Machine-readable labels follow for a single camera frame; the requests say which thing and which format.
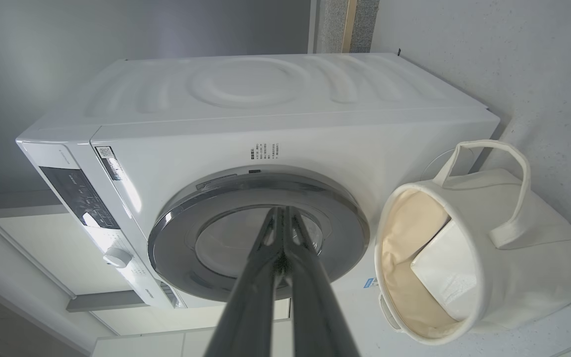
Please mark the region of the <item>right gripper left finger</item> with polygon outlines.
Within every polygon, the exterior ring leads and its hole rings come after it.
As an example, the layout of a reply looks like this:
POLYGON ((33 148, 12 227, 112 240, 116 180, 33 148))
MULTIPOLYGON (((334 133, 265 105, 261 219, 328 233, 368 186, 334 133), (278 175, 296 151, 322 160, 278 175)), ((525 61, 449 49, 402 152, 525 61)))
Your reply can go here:
POLYGON ((269 357, 276 288, 284 274, 284 208, 272 208, 209 342, 207 357, 269 357))

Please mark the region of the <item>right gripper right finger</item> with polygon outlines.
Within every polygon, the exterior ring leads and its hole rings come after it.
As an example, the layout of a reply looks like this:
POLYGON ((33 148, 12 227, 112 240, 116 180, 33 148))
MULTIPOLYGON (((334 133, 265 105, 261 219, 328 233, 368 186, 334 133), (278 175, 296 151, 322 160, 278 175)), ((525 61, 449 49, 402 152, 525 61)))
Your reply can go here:
POLYGON ((284 239, 293 302, 296 357, 358 357, 330 280, 311 243, 300 212, 284 211, 284 224, 294 238, 284 239))

